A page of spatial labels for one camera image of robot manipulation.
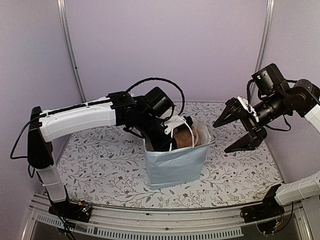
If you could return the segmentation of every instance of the gift bag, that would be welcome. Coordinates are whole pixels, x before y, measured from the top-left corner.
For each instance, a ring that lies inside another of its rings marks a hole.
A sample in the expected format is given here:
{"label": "gift bag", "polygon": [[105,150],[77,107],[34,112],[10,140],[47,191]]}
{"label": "gift bag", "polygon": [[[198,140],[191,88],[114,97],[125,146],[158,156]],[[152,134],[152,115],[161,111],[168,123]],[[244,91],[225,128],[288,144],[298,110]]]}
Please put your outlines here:
{"label": "gift bag", "polygon": [[146,172],[152,190],[172,187],[200,178],[211,136],[207,126],[192,117],[192,126],[198,133],[198,146],[172,151],[152,151],[148,139],[144,140]]}

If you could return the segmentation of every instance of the white wall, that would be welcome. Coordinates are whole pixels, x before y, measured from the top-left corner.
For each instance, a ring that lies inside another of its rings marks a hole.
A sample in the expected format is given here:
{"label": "white wall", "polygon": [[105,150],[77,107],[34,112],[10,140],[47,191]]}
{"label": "white wall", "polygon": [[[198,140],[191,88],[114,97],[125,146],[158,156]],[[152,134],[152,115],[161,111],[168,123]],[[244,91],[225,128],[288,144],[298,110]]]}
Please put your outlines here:
{"label": "white wall", "polygon": [[[225,101],[245,93],[267,1],[68,0],[65,6],[88,100],[162,77],[180,85],[188,101]],[[133,92],[145,94],[154,84]],[[180,100],[174,87],[160,86]]]}
{"label": "white wall", "polygon": [[[276,0],[263,66],[276,63],[286,79],[308,79],[320,87],[320,1]],[[266,139],[289,183],[320,170],[320,135],[298,114],[290,132],[268,130]],[[283,119],[270,124],[285,128]],[[320,239],[320,201],[303,201],[314,239]]]}
{"label": "white wall", "polygon": [[[12,161],[14,141],[31,109],[52,109],[80,102],[63,41],[55,0],[0,1],[0,239],[21,236],[24,214],[36,178],[27,160]],[[59,152],[63,139],[56,141]],[[26,135],[16,155],[26,154]]]}

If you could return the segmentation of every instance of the bag handle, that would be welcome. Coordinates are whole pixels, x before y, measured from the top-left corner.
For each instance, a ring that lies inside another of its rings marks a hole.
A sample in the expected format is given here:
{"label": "bag handle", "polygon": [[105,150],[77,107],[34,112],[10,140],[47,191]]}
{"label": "bag handle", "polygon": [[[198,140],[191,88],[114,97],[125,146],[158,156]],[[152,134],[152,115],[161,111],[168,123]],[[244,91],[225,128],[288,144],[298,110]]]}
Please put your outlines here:
{"label": "bag handle", "polygon": [[[191,127],[189,126],[189,124],[187,123],[187,121],[183,118],[183,117],[177,117],[173,120],[173,123],[172,123],[172,126],[171,126],[171,138],[174,137],[174,123],[176,120],[180,120],[182,122],[184,122],[184,124],[188,127],[190,133],[191,133],[191,139],[192,139],[192,147],[194,148],[195,147],[195,136],[194,136],[194,133],[192,132],[192,129]],[[169,152],[171,152],[172,150],[172,143],[170,143],[170,148],[169,148]]]}

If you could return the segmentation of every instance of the floral tablecloth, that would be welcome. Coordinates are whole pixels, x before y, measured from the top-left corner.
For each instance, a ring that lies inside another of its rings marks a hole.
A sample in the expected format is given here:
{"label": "floral tablecloth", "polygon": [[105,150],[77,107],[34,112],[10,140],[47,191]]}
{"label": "floral tablecloth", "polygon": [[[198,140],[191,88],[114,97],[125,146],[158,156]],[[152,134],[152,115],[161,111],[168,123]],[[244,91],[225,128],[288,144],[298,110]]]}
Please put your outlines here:
{"label": "floral tablecloth", "polygon": [[150,189],[141,139],[121,127],[74,133],[58,164],[70,198],[153,209],[212,208],[260,201],[272,185],[282,181],[281,176],[264,142],[255,151],[224,152],[246,134],[239,121],[212,127],[224,107],[223,103],[186,103],[184,115],[201,119],[213,144],[200,180],[158,190]]}

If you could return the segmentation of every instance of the ventilation grille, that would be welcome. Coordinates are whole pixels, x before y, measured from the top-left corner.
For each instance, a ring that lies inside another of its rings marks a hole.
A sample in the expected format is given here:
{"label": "ventilation grille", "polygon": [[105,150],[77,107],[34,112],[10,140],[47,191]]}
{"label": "ventilation grille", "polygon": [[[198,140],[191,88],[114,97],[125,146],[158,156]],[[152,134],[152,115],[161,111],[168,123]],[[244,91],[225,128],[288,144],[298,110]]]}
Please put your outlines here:
{"label": "ventilation grille", "polygon": [[[38,213],[37,220],[57,228],[64,228],[61,220],[55,216],[48,216]],[[138,233],[110,230],[103,227],[87,226],[87,229],[84,232],[77,230],[74,232],[111,240],[223,240],[243,236],[240,227],[193,233]]]}

